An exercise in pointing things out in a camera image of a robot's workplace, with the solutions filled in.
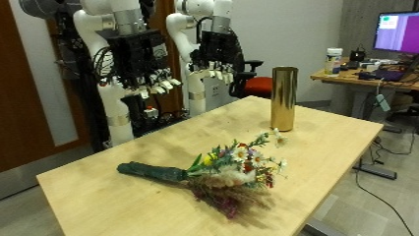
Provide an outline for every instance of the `computer monitor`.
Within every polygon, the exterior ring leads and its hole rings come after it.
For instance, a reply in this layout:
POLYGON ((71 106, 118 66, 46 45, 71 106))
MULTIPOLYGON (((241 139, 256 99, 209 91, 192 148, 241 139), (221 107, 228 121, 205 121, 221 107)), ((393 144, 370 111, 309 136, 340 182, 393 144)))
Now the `computer monitor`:
POLYGON ((380 14, 374 49, 419 54, 419 12, 380 14))

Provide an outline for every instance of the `green stem wrap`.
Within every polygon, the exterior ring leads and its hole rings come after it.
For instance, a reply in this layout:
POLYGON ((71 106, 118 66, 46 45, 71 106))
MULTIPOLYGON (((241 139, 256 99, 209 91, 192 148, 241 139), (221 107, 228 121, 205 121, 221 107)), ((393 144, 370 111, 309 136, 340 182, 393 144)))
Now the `green stem wrap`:
POLYGON ((187 170, 176 167, 154 166, 132 161, 131 163, 120 164, 118 169, 123 174, 151 177, 171 182, 181 182, 188 179, 187 170))

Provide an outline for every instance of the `desk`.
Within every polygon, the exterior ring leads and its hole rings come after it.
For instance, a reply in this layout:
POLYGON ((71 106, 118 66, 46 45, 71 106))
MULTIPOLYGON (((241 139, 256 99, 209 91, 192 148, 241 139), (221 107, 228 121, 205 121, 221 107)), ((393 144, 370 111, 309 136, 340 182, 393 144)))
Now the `desk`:
MULTIPOLYGON (((353 106, 353 113, 352 116, 356 118, 366 118, 370 114, 366 114, 366 101, 369 100, 369 95, 376 94, 378 90, 380 80, 365 81, 358 80, 358 76, 354 75, 361 70, 349 70, 341 71, 338 77, 328 77, 325 75, 325 70, 317 71, 314 74, 310 75, 313 80, 322 81, 328 84, 336 85, 346 85, 350 87, 352 91, 356 93, 354 97, 354 106, 353 106)), ((392 103, 393 96, 397 90, 400 91, 410 91, 410 90, 419 90, 419 82, 414 85, 410 83, 404 83, 416 79, 416 75, 412 75, 401 82, 392 82, 392 85, 386 85, 385 88, 381 89, 382 93, 385 93, 386 101, 392 103)))
POLYGON ((276 205, 233 220, 181 186, 118 172, 131 161, 188 168, 212 147, 253 141, 271 130, 271 107, 249 96, 39 175, 66 235, 297 235, 381 124, 297 106, 289 143, 263 150, 289 162, 289 179, 279 176, 271 189, 276 205))

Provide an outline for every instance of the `flower bouquet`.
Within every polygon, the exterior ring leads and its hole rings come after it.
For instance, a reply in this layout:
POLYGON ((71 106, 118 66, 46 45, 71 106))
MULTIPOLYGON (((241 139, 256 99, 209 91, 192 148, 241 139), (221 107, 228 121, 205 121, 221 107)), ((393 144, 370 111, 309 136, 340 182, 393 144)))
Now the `flower bouquet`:
POLYGON ((288 138, 275 129, 273 133, 261 133, 249 144, 235 140, 231 146, 215 147, 205 157, 199 155, 187 170, 131 162, 120 164, 119 171, 169 182, 187 181, 196 198, 233 218, 243 207, 271 208, 268 187, 275 187, 275 172, 284 171, 288 165, 285 159, 276 162, 256 149, 271 142, 271 135, 276 136, 279 148, 288 138))

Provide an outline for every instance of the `metal canister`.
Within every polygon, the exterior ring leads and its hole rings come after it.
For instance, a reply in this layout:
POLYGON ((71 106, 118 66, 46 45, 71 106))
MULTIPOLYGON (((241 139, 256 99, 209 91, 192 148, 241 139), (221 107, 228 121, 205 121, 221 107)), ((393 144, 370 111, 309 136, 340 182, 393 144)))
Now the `metal canister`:
POLYGON ((296 67, 273 69, 272 128, 280 131, 291 131, 295 127, 297 74, 296 67))

